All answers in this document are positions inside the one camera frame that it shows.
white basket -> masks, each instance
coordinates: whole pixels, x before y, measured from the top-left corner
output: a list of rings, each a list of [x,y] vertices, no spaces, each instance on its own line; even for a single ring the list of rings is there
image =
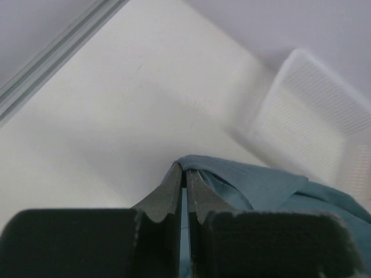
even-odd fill
[[[249,145],[273,166],[370,199],[371,104],[305,50],[292,52],[247,122]]]

